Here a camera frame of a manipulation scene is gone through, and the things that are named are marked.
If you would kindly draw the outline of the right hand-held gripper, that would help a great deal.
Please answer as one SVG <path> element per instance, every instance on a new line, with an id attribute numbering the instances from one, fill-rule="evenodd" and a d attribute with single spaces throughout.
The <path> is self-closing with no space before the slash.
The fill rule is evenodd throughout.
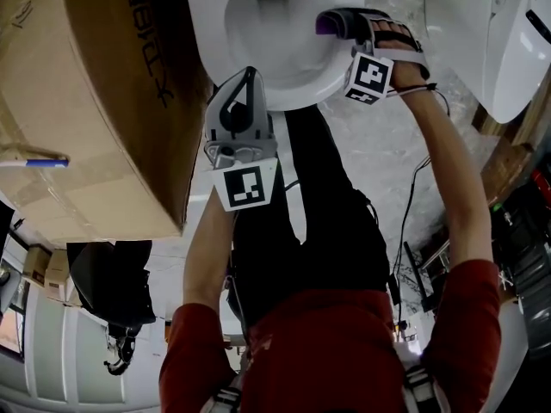
<path id="1" fill-rule="evenodd" d="M 359 15 L 366 20 L 386 20 L 390 15 L 377 9 L 358 9 Z M 422 52 L 403 49 L 374 48 L 371 39 L 355 39 L 350 67 L 344 79 L 344 95 L 367 105 L 401 93 L 412 93 L 427 89 L 426 84 L 408 86 L 404 89 L 391 88 L 391 76 L 396 62 L 413 63 L 421 70 L 422 78 L 430 78 L 429 68 Z"/>

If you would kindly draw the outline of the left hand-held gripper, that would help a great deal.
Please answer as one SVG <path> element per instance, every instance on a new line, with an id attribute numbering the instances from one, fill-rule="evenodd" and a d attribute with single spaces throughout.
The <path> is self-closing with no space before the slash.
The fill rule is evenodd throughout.
<path id="1" fill-rule="evenodd" d="M 255 67 L 245 67 L 214 90 L 205 126 L 210 140 L 204 151 L 224 209 L 233 212 L 269 204 L 277 143 L 270 139 L 273 129 L 263 79 Z M 226 136 L 237 140 L 222 140 Z"/>

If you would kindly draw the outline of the grey purple cleaning cloth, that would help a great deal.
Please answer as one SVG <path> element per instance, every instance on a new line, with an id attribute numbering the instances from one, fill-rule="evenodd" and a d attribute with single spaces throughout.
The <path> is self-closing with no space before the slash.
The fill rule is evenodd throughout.
<path id="1" fill-rule="evenodd" d="M 329 9 L 318 14 L 315 33 L 334 35 L 340 40 L 365 39 L 365 19 L 355 9 Z"/>

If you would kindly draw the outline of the white toilet seat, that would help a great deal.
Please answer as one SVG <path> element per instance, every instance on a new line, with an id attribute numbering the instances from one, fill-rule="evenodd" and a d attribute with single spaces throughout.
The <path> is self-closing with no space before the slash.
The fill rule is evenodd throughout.
<path id="1" fill-rule="evenodd" d="M 229 0 L 188 0 L 201 62 L 216 85 L 245 67 L 237 65 L 229 50 L 225 11 Z M 361 7 L 365 0 L 332 0 L 329 9 Z M 339 91 L 351 61 L 350 40 L 339 40 L 338 53 L 321 77 L 292 89 L 272 89 L 264 86 L 267 107 L 271 111 L 288 111 L 320 103 Z"/>

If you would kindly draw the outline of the person's right forearm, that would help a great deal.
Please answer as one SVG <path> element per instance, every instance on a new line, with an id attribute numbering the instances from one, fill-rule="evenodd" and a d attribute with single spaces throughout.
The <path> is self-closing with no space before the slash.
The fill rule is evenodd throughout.
<path id="1" fill-rule="evenodd" d="M 423 135 L 443 199 L 449 229 L 451 266 L 471 260 L 491 262 L 491 218 L 486 195 L 471 154 L 433 92 L 405 89 L 424 85 L 419 67 L 397 62 L 392 87 L 412 112 Z"/>

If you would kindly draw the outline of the person's left forearm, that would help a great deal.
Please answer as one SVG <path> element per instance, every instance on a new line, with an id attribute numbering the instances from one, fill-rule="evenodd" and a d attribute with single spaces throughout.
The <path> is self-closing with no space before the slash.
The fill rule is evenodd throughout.
<path id="1" fill-rule="evenodd" d="M 232 250 L 235 214 L 227 212 L 215 188 L 189 246 L 183 272 L 183 304 L 220 312 L 220 297 Z"/>

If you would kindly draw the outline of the person's right hand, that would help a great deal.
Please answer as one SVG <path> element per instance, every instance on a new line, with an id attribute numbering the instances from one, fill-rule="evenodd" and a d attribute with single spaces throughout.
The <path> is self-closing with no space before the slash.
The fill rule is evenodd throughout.
<path id="1" fill-rule="evenodd" d="M 408 27 L 398 22 L 386 19 L 372 19 L 373 43 L 377 48 L 391 48 L 402 46 L 407 50 L 422 52 L 420 43 L 412 37 Z"/>

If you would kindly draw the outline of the clear plastic floor sheet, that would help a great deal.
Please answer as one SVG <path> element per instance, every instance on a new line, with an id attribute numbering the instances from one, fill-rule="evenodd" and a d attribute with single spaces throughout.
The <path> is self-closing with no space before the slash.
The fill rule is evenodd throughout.
<path id="1" fill-rule="evenodd" d="M 366 5 L 405 22 L 421 42 L 431 79 L 449 102 L 451 119 L 474 160 L 483 166 L 498 140 L 474 129 L 478 102 L 428 40 L 424 0 L 366 0 Z M 443 222 L 443 202 L 430 169 L 412 173 L 427 150 L 406 105 L 395 97 L 364 106 L 337 93 L 319 108 L 351 181 L 375 205 L 388 252 L 394 253 L 401 238 L 410 245 L 422 243 Z"/>

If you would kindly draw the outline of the black trousers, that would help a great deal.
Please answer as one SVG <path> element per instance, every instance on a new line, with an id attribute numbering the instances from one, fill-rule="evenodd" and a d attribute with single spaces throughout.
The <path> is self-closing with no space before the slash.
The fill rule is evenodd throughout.
<path id="1" fill-rule="evenodd" d="M 253 327 L 285 299 L 306 290 L 372 291 L 389 304 L 387 246 L 367 197 L 352 186 L 331 131 L 315 105 L 285 120 L 306 215 L 295 236 L 281 170 L 271 202 L 237 213 L 232 308 Z"/>

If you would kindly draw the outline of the wooden pallet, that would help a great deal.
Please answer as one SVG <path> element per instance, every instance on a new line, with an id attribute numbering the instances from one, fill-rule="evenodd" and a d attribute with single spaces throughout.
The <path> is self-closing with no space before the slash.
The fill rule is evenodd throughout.
<path id="1" fill-rule="evenodd" d="M 498 138 L 481 173 L 488 205 L 493 206 L 516 187 L 551 126 L 551 67 L 531 102 L 513 121 L 500 125 L 479 105 L 472 125 L 479 134 Z"/>

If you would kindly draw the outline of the black bag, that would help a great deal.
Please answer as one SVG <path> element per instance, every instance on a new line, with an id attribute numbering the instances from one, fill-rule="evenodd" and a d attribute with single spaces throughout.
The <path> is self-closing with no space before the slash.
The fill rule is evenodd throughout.
<path id="1" fill-rule="evenodd" d="M 70 276 L 82 307 L 121 328 L 156 320 L 145 266 L 151 240 L 69 243 Z"/>

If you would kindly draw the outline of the small cardboard box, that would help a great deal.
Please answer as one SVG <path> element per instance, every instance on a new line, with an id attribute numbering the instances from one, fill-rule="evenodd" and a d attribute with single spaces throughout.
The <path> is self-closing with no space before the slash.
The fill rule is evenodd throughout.
<path id="1" fill-rule="evenodd" d="M 77 288 L 69 269 L 68 255 L 65 250 L 55 250 L 48 263 L 44 292 L 47 298 L 69 307 L 81 307 Z"/>
<path id="2" fill-rule="evenodd" d="M 22 278 L 37 287 L 43 287 L 50 258 L 51 254 L 41 246 L 30 246 L 25 258 Z"/>

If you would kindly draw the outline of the window with red view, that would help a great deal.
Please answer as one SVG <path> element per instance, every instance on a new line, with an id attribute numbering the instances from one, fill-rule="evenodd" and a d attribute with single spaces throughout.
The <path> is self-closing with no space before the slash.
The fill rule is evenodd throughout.
<path id="1" fill-rule="evenodd" d="M 24 315 L 8 308 L 0 322 L 0 351 L 23 356 Z"/>

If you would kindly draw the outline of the blue handled hammer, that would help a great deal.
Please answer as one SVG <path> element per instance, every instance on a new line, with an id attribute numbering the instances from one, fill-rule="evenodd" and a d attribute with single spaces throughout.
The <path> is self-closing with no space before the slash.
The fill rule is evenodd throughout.
<path id="1" fill-rule="evenodd" d="M 0 161 L 0 168 L 28 167 L 28 168 L 67 168 L 67 159 L 12 159 Z"/>

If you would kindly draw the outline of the black strapped device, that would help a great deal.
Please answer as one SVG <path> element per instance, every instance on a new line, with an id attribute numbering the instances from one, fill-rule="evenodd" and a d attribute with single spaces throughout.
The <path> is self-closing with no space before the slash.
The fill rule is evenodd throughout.
<path id="1" fill-rule="evenodd" d="M 140 326 L 122 328 L 115 324 L 108 324 L 108 337 L 115 341 L 114 344 L 109 343 L 108 348 L 114 350 L 118 358 L 115 363 L 103 362 L 109 374 L 121 376 L 128 369 L 133 358 L 136 337 L 140 330 Z"/>

